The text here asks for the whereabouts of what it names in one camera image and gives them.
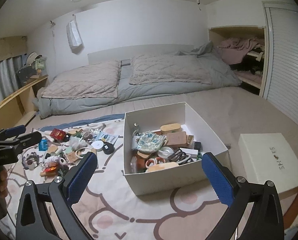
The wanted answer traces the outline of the person's left hand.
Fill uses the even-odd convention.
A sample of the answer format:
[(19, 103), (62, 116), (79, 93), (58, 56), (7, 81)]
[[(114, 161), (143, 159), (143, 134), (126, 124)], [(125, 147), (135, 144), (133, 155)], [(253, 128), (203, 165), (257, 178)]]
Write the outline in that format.
[(6, 168), (3, 166), (0, 172), (0, 197), (1, 198), (5, 198), (8, 195), (7, 178), (8, 178), (8, 173)]

